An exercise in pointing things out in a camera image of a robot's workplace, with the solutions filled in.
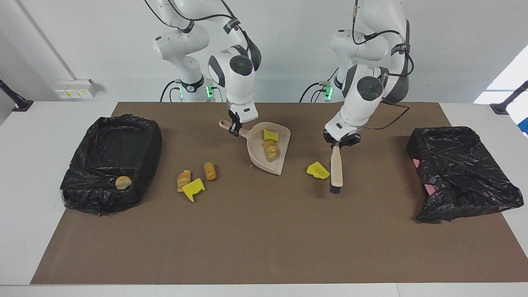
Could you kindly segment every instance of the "dustpan handle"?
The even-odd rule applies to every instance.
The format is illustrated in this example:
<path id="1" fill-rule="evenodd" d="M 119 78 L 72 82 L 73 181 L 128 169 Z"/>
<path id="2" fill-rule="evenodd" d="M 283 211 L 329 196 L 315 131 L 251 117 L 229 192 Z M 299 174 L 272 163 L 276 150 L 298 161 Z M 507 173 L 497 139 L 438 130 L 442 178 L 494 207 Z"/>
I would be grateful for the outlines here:
<path id="1" fill-rule="evenodd" d="M 226 121 L 225 119 L 221 119 L 219 122 L 218 122 L 218 125 L 224 129 L 226 129 L 227 131 L 229 131 L 229 128 L 231 128 L 231 123 Z M 247 130 L 244 130 L 242 128 L 240 128 L 239 132 L 238 132 L 238 135 L 244 137 L 245 139 L 248 139 L 248 131 Z"/>

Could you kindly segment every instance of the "black trash bag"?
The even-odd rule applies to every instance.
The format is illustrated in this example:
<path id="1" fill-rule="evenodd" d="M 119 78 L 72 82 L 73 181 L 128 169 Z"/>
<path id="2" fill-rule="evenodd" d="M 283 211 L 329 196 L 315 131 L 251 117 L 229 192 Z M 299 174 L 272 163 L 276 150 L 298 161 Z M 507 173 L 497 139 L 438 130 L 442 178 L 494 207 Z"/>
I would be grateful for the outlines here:
<path id="1" fill-rule="evenodd" d="M 452 221 L 524 205 L 521 191 L 468 127 L 414 129 L 407 154 L 419 161 L 422 185 L 434 190 L 432 194 L 425 190 L 418 221 Z"/>
<path id="2" fill-rule="evenodd" d="M 162 146 L 153 120 L 134 115 L 99 118 L 87 130 L 61 184 L 64 206 L 88 214 L 109 214 L 137 204 L 152 181 Z M 116 189 L 116 179 L 132 185 Z"/>

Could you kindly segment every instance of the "blue object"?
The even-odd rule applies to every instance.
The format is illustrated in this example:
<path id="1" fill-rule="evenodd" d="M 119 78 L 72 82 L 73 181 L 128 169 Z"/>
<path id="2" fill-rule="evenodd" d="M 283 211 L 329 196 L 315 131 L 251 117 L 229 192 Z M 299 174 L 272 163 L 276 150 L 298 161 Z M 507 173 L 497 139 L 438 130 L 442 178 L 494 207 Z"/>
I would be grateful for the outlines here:
<path id="1" fill-rule="evenodd" d="M 521 131 L 528 133 L 528 117 L 518 124 Z"/>

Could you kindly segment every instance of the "yellow object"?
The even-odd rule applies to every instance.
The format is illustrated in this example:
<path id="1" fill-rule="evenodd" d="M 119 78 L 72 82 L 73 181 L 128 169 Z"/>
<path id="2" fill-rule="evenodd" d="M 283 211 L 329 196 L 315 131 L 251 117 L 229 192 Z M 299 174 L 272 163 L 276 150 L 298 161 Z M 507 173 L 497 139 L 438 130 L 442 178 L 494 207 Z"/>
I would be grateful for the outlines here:
<path id="1" fill-rule="evenodd" d="M 183 186 L 191 182 L 191 170 L 184 170 L 176 178 L 176 185 L 178 189 L 176 191 L 183 192 Z"/>
<path id="2" fill-rule="evenodd" d="M 132 184 L 132 180 L 126 176 L 120 176 L 116 179 L 116 189 L 118 190 L 125 190 Z"/>
<path id="3" fill-rule="evenodd" d="M 212 162 L 207 162 L 203 165 L 203 171 L 205 172 L 205 179 L 212 181 L 216 178 L 216 169 Z"/>
<path id="4" fill-rule="evenodd" d="M 276 157 L 279 156 L 279 147 L 277 143 L 273 140 L 268 140 L 262 145 L 264 147 L 264 152 L 266 153 L 266 159 L 268 162 L 273 162 Z"/>
<path id="5" fill-rule="evenodd" d="M 187 198 L 194 203 L 194 194 L 198 194 L 200 191 L 205 191 L 205 186 L 201 179 L 195 179 L 191 183 L 183 186 L 183 192 L 187 195 Z"/>
<path id="6" fill-rule="evenodd" d="M 328 170 L 326 170 L 326 168 L 324 168 L 319 162 L 315 162 L 314 164 L 308 166 L 306 173 L 322 180 L 327 179 L 330 176 L 330 172 L 328 172 Z"/>
<path id="7" fill-rule="evenodd" d="M 264 129 L 264 141 L 273 140 L 275 142 L 279 141 L 279 133 L 271 132 Z"/>

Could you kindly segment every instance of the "white table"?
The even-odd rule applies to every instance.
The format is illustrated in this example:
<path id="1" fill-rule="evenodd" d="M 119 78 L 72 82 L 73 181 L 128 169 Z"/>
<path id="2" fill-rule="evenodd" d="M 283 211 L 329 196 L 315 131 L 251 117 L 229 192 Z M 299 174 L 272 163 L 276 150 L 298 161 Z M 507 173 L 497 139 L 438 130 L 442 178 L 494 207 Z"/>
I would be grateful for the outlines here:
<path id="1" fill-rule="evenodd" d="M 116 103 L 35 102 L 0 126 L 0 296 L 527 296 L 528 283 L 311 285 L 29 285 L 64 212 L 59 186 L 86 129 Z M 441 104 L 453 126 L 480 135 L 528 195 L 528 139 L 488 106 Z M 528 207 L 503 213 L 528 254 Z"/>

